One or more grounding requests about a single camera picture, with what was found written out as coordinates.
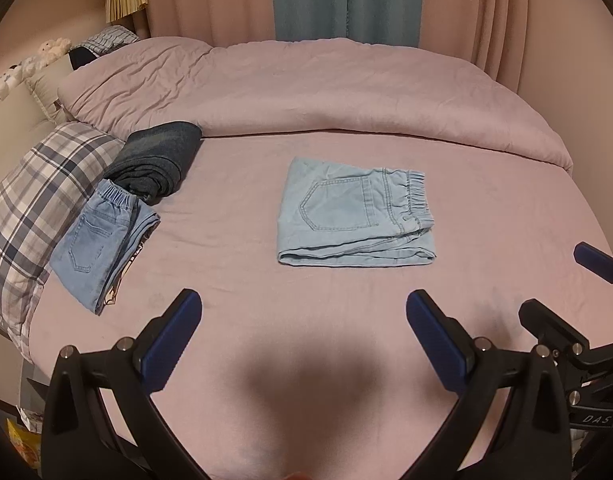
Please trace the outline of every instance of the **metal pin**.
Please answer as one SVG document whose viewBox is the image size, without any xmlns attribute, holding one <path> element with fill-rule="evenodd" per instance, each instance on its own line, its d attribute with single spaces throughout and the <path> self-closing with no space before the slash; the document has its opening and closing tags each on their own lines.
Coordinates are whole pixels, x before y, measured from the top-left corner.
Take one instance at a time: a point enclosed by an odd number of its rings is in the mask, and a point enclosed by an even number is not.
<svg viewBox="0 0 613 480">
<path fill-rule="evenodd" d="M 548 347 L 544 345 L 537 345 L 535 347 L 535 351 L 540 357 L 548 357 L 549 355 L 551 355 L 551 351 L 548 349 Z"/>
<path fill-rule="evenodd" d="M 66 345 L 64 348 L 60 350 L 60 357 L 64 359 L 68 359 L 75 352 L 75 348 L 73 345 Z"/>
<path fill-rule="evenodd" d="M 580 399 L 581 399 L 581 395 L 579 394 L 579 391 L 577 390 L 573 390 L 569 394 L 569 404 L 571 406 L 575 406 L 576 404 L 579 404 Z"/>
<path fill-rule="evenodd" d="M 135 340 L 132 337 L 123 337 L 117 343 L 115 343 L 115 346 L 118 348 L 118 350 L 125 352 L 131 348 L 131 346 L 133 346 L 134 342 Z"/>
<path fill-rule="evenodd" d="M 486 352 L 493 348 L 493 343 L 491 343 L 490 339 L 485 337 L 476 337 L 473 342 L 475 343 L 475 348 L 480 349 L 482 352 Z"/>
</svg>

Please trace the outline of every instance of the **bed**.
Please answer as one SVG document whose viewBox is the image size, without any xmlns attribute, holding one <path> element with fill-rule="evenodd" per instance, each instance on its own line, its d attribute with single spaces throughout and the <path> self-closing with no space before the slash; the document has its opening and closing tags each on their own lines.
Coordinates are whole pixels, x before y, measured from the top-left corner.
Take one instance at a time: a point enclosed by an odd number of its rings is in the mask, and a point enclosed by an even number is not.
<svg viewBox="0 0 613 480">
<path fill-rule="evenodd" d="M 197 290 L 202 323 L 154 402 L 213 478 L 399 478 L 455 400 L 407 325 L 411 290 L 426 289 L 468 332 L 504 348 L 534 345 L 517 320 L 529 298 L 593 346 L 613 341 L 613 288 L 573 260 L 579 241 L 608 245 L 561 140 L 463 60 L 350 40 L 211 48 L 155 38 L 74 72 L 59 95 L 76 118 L 120 139 L 172 116 L 203 117 L 200 151 L 181 189 L 155 206 L 162 223 L 116 304 L 96 317 L 51 275 L 29 347 L 49 374 L 62 346 L 110 348 L 182 288 Z M 295 156 L 423 171 L 436 261 L 279 264 L 276 219 Z"/>
</svg>

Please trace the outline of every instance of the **waistband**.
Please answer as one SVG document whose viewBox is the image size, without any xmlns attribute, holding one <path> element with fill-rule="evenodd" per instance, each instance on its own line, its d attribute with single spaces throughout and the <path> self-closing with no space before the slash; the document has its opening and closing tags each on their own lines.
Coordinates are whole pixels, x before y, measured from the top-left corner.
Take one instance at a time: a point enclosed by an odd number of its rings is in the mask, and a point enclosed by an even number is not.
<svg viewBox="0 0 613 480">
<path fill-rule="evenodd" d="M 117 184 L 113 184 L 113 182 L 110 180 L 101 180 L 95 192 L 99 195 L 99 197 L 112 203 L 120 209 L 125 209 L 127 211 L 133 210 L 135 203 L 134 195 L 131 195 L 131 193 L 125 189 L 122 189 Z"/>
</svg>

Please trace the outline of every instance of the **back pocket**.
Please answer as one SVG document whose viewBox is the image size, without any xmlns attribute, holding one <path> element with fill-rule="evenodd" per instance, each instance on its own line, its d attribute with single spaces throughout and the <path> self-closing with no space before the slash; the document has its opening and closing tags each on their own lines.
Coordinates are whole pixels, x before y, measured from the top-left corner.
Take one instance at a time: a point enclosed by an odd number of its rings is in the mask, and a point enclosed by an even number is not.
<svg viewBox="0 0 613 480">
<path fill-rule="evenodd" d="M 315 182 L 300 204 L 300 213 L 315 231 L 373 227 L 375 211 L 368 176 Z"/>
<path fill-rule="evenodd" d="M 90 272 L 110 235 L 108 231 L 91 224 L 82 214 L 68 250 L 73 268 L 80 272 Z"/>
</svg>

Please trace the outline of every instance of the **light blue jeans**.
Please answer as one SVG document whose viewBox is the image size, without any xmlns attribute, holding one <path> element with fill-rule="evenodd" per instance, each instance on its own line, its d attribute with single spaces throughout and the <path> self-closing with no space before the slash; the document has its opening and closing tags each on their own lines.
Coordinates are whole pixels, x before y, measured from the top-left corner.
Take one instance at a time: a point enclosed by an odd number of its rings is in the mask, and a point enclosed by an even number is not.
<svg viewBox="0 0 613 480">
<path fill-rule="evenodd" d="M 430 264 L 424 174 L 295 158 L 278 218 L 278 260 L 294 266 Z"/>
<path fill-rule="evenodd" d="M 138 197 L 103 180 L 56 245 L 51 268 L 76 300 L 99 314 L 115 278 L 159 222 Z"/>
</svg>

